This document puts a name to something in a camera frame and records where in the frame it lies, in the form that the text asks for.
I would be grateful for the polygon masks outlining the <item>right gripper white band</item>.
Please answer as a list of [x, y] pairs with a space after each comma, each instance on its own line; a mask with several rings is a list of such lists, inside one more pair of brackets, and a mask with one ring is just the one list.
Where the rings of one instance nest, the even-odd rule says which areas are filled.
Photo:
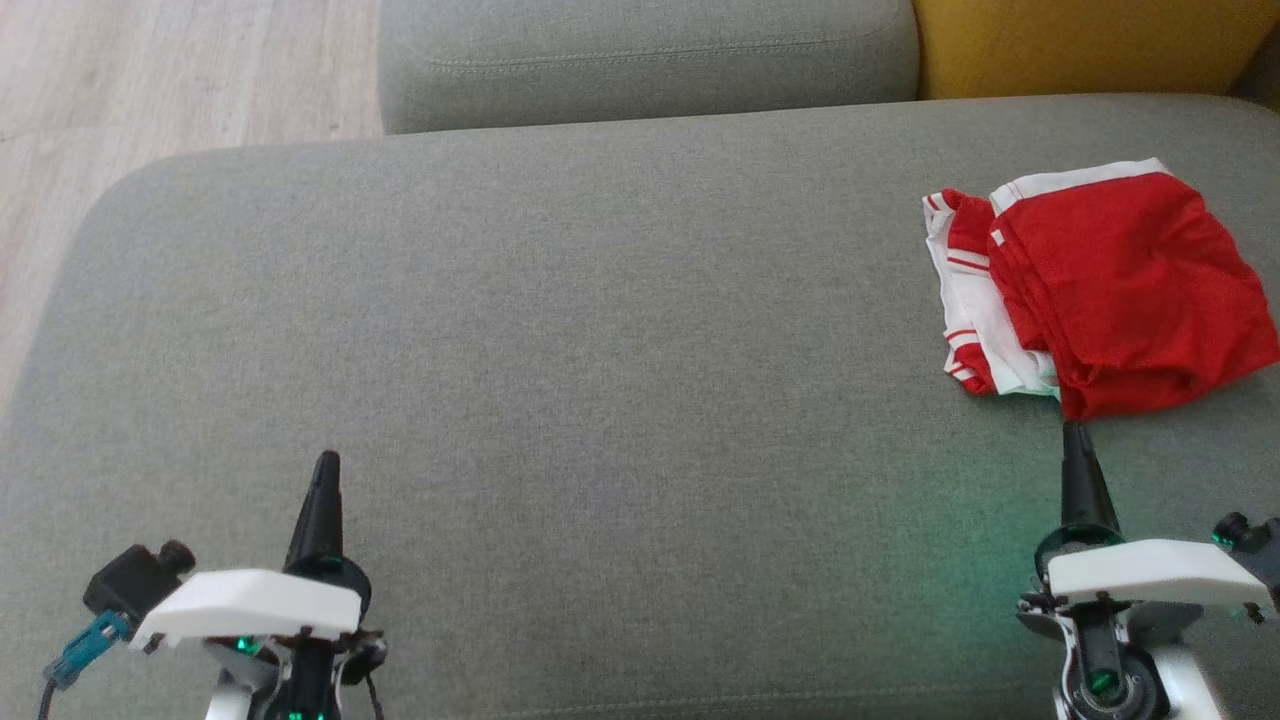
[[1029, 630], [1064, 648], [1055, 720], [1229, 720], [1184, 635], [1206, 609], [1253, 623], [1277, 596], [1213, 543], [1123, 542], [1088, 428], [1062, 424], [1061, 523], [1037, 551], [1038, 582], [1018, 603]]

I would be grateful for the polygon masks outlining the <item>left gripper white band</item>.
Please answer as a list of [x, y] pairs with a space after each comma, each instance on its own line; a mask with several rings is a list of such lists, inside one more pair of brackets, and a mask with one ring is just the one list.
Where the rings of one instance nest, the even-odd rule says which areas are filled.
[[370, 685], [388, 647], [362, 626], [372, 584], [343, 557], [343, 527], [340, 455], [321, 451], [287, 571], [196, 573], [146, 616], [131, 648], [189, 642], [209, 652], [220, 669], [204, 720], [344, 720], [344, 688]]

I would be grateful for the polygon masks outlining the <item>red shorts with white stripe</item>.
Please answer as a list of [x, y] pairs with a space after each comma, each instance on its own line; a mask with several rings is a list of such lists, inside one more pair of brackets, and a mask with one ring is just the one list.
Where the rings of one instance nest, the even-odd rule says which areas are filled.
[[1024, 176], [989, 202], [991, 275], [1066, 419], [1162, 411], [1280, 363], [1258, 274], [1158, 159]]

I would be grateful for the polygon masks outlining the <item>red jersey with white sleeves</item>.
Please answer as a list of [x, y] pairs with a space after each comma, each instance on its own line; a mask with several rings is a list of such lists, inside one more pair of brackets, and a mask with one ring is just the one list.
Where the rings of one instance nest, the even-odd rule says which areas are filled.
[[943, 370], [972, 395], [1030, 395], [1060, 400], [1048, 354], [1024, 348], [989, 273], [988, 199], [941, 190], [922, 200], [925, 246], [940, 279]]

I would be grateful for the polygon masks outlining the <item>grey sofa seat cushion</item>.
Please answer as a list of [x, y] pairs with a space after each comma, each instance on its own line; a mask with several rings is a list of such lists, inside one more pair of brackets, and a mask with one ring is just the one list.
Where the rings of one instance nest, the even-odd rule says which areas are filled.
[[388, 720], [1053, 720], [1042, 398], [945, 375], [924, 195], [1161, 159], [1280, 318], [1280, 115], [1064, 96], [206, 152], [116, 182], [0, 439], [0, 720], [132, 544], [278, 569], [317, 455]]

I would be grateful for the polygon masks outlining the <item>yellow sofa cushion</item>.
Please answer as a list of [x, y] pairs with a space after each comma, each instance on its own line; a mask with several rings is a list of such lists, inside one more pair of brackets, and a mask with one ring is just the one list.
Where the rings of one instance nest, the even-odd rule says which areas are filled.
[[924, 99], [1224, 95], [1280, 0], [911, 0]]

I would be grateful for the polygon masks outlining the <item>grey sofa back cushion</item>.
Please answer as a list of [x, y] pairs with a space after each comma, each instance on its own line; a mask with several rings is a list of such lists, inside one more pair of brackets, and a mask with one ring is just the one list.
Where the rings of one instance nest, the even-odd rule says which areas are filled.
[[388, 135], [897, 102], [911, 0], [381, 0]]

